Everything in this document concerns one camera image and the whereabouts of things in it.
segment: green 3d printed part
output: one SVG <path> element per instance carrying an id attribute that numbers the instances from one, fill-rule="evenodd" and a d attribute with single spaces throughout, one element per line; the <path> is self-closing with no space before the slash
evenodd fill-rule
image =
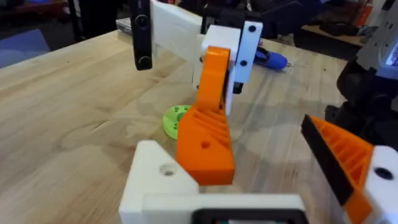
<path id="1" fill-rule="evenodd" d="M 190 107 L 190 105 L 173 106 L 166 111 L 163 115 L 163 130 L 168 136 L 177 139 L 178 121 Z"/>

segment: screw hole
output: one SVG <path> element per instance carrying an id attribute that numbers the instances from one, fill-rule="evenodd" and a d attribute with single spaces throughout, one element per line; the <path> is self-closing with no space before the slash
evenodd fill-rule
<path id="1" fill-rule="evenodd" d="M 394 176 L 392 175 L 392 173 L 387 170 L 386 168 L 382 168 L 382 167 L 377 167 L 374 168 L 374 172 L 380 177 L 383 178 L 385 180 L 392 180 L 394 179 Z"/>
<path id="2" fill-rule="evenodd" d="M 177 166 L 175 164 L 164 164 L 160 166 L 160 173 L 166 177 L 170 177 L 177 172 Z"/>
<path id="3" fill-rule="evenodd" d="M 245 60 L 242 60 L 242 61 L 241 61 L 241 66 L 246 66 L 247 64 L 248 64 L 247 61 L 245 61 Z"/>
<path id="4" fill-rule="evenodd" d="M 202 147 L 202 149 L 209 148 L 210 147 L 210 142 L 206 142 L 206 141 L 201 142 L 201 147 Z"/>
<path id="5" fill-rule="evenodd" d="M 256 31 L 256 27 L 255 27 L 255 26 L 249 26 L 249 31 L 250 31 L 250 32 Z"/>

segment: blue object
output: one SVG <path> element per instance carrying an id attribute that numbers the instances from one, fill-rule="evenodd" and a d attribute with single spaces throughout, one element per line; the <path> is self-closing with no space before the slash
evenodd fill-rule
<path id="1" fill-rule="evenodd" d="M 50 52 L 38 29 L 0 40 L 0 68 Z"/>
<path id="2" fill-rule="evenodd" d="M 281 54 L 258 47 L 254 63 L 266 68 L 281 70 L 287 66 L 287 59 Z"/>

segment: wooden table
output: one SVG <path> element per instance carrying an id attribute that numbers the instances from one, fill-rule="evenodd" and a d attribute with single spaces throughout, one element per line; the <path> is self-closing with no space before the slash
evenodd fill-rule
<path id="1" fill-rule="evenodd" d="M 298 193 L 311 223 L 340 223 L 300 123 L 342 102 L 335 83 L 345 61 L 264 45 L 294 67 L 253 68 L 229 118 L 234 183 L 202 190 Z M 182 58 L 164 50 L 154 64 L 137 72 L 130 38 L 112 32 L 0 70 L 1 223 L 119 223 L 137 142 L 174 153 L 161 117 L 195 99 Z"/>
<path id="2" fill-rule="evenodd" d="M 348 36 L 348 35 L 341 35 L 341 36 L 334 36 L 334 35 L 330 35 L 327 32 L 319 29 L 319 26 L 303 26 L 302 27 L 303 30 L 309 31 L 309 32 L 313 32 L 315 34 L 320 34 L 320 35 L 324 35 L 325 37 L 330 37 L 336 40 L 340 40 L 349 44 L 353 44 L 353 45 L 357 45 L 360 47 L 365 46 L 364 43 L 361 42 L 361 39 L 364 38 L 364 36 Z"/>

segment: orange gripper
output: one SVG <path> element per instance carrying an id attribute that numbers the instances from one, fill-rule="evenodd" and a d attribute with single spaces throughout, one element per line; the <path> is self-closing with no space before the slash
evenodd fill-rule
<path id="1" fill-rule="evenodd" d="M 313 124 L 322 141 L 317 140 L 318 134 L 311 134 L 308 123 Z M 363 194 L 373 145 L 313 116 L 305 117 L 302 132 L 351 223 L 362 223 L 373 210 Z M 333 161 L 337 162 L 338 167 L 332 165 Z M 345 177 L 339 175 L 339 169 Z"/>
<path id="2" fill-rule="evenodd" d="M 229 50 L 208 47 L 197 100 L 178 122 L 177 162 L 199 185 L 232 184 L 234 161 L 223 103 Z"/>

